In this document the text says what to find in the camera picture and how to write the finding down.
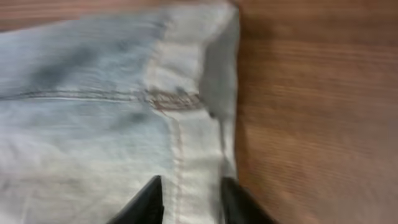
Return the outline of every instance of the denim fabric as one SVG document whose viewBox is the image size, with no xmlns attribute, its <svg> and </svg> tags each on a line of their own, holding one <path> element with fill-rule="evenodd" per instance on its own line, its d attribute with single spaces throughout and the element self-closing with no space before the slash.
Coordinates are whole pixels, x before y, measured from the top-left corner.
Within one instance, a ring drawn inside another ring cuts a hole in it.
<svg viewBox="0 0 398 224">
<path fill-rule="evenodd" d="M 106 223 L 153 175 L 164 223 L 218 223 L 237 19 L 219 3 L 0 34 L 0 223 Z"/>
</svg>

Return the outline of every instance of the white faded fabric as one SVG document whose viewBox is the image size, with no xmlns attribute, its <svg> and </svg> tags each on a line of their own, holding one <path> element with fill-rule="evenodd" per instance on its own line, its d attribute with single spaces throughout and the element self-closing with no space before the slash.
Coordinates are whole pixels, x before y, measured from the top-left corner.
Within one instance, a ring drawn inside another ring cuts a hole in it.
<svg viewBox="0 0 398 224">
<path fill-rule="evenodd" d="M 238 37 L 224 2 L 0 34 L 0 223 L 106 223 L 153 175 L 165 224 L 219 223 Z"/>
</svg>

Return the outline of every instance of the wooden table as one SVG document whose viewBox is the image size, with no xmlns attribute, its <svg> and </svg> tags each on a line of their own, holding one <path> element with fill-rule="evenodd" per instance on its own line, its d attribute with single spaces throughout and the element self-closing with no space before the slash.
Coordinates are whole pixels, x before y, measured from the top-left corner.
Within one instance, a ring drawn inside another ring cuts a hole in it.
<svg viewBox="0 0 398 224">
<path fill-rule="evenodd" d="M 2 0 L 0 30 L 160 2 Z M 397 223 L 398 1 L 239 5 L 243 185 L 281 223 Z"/>
</svg>

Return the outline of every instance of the brown stitching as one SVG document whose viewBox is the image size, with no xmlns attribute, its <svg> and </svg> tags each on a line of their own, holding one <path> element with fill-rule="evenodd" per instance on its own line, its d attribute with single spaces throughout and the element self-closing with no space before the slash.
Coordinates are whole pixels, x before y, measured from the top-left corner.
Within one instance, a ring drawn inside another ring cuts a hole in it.
<svg viewBox="0 0 398 224">
<path fill-rule="evenodd" d="M 176 204 L 175 204 L 175 210 L 174 210 L 174 214 L 175 214 L 175 223 L 179 224 L 181 223 L 180 221 L 180 214 L 181 214 L 181 202 L 182 202 L 182 173 L 183 173 L 183 147 L 182 147 L 182 135 L 181 135 L 181 126 L 178 122 L 177 119 L 168 116 L 167 114 L 165 114 L 162 110 L 159 110 L 165 117 L 171 119 L 171 121 L 173 122 L 174 129 L 176 130 L 177 134 L 177 147 L 178 147 L 178 152 L 179 152 L 179 156 L 176 156 L 176 161 L 177 161 L 177 168 L 176 168 L 176 188 L 177 188 L 177 193 L 176 193 Z"/>
</svg>

